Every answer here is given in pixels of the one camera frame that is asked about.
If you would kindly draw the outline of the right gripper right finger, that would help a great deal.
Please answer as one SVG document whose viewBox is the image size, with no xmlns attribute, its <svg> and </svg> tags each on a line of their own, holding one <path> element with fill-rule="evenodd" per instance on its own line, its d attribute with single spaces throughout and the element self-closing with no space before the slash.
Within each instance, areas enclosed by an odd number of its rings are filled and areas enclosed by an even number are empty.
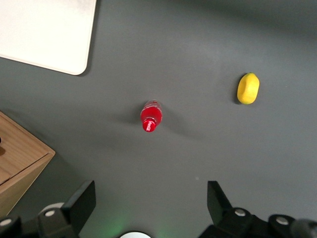
<svg viewBox="0 0 317 238">
<path fill-rule="evenodd" d="M 212 224 L 201 238 L 266 238 L 267 222 L 244 208 L 233 207 L 217 181 L 208 182 L 207 206 Z"/>
</svg>

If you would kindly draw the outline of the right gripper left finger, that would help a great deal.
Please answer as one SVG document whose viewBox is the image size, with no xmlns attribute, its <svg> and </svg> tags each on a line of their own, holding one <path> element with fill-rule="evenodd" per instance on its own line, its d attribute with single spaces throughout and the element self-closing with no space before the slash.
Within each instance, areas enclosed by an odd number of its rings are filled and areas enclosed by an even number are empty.
<svg viewBox="0 0 317 238">
<path fill-rule="evenodd" d="M 78 238 L 96 206 L 93 180 L 85 181 L 64 203 L 45 207 L 37 216 L 41 238 Z"/>
</svg>

